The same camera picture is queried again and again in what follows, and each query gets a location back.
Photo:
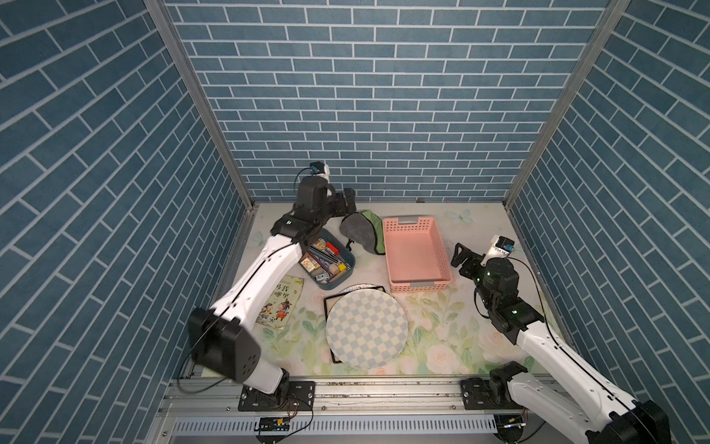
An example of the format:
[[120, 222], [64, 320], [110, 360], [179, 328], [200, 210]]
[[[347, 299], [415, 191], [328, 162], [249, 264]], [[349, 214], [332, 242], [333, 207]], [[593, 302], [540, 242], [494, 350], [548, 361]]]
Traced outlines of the round multicolour squiggle plate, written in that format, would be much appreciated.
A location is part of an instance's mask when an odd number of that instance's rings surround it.
[[348, 292], [354, 292], [355, 290], [368, 290], [368, 289], [374, 289], [374, 288], [378, 288], [378, 286], [375, 284], [362, 283], [362, 284], [351, 285], [351, 286], [345, 288], [344, 290], [342, 290], [341, 292], [348, 293]]

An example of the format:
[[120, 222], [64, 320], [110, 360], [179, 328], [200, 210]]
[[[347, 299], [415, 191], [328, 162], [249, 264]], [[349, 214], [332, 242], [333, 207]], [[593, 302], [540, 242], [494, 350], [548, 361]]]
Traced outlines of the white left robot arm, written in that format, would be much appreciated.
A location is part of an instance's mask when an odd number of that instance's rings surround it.
[[338, 192], [325, 173], [303, 179], [292, 209], [275, 222], [245, 274], [210, 308], [196, 308], [190, 314], [192, 361], [264, 394], [281, 394], [288, 384], [287, 371], [262, 357], [251, 331], [277, 284], [298, 264], [329, 219], [356, 211], [355, 190]]

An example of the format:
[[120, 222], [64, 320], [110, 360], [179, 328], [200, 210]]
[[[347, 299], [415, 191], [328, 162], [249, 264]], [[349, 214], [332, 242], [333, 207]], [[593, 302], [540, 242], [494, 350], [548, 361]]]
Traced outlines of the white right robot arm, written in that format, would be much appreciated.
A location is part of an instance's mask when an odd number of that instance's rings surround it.
[[541, 364], [567, 393], [547, 388], [525, 366], [509, 362], [485, 379], [460, 383], [465, 408], [532, 411], [574, 443], [669, 443], [669, 418], [659, 405], [637, 401], [604, 377], [521, 299], [513, 247], [513, 240], [502, 236], [493, 238], [484, 255], [457, 244], [451, 264], [474, 282], [474, 303], [484, 306], [496, 331]]

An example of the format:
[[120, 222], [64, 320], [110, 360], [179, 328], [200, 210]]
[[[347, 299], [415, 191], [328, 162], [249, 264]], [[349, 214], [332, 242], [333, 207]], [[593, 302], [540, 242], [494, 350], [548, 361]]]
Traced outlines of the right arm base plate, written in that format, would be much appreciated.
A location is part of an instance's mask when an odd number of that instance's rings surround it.
[[470, 377], [460, 382], [464, 409], [522, 410], [512, 399], [508, 383], [512, 377], [526, 374], [528, 369], [517, 362], [509, 362], [492, 370], [488, 377]]

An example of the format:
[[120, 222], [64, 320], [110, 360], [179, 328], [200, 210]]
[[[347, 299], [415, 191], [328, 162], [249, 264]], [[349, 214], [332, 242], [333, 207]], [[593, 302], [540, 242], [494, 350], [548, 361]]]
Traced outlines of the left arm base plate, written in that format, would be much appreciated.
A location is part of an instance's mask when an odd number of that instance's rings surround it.
[[316, 384], [312, 380], [282, 382], [275, 393], [266, 394], [245, 386], [242, 388], [240, 412], [305, 411], [314, 404]]

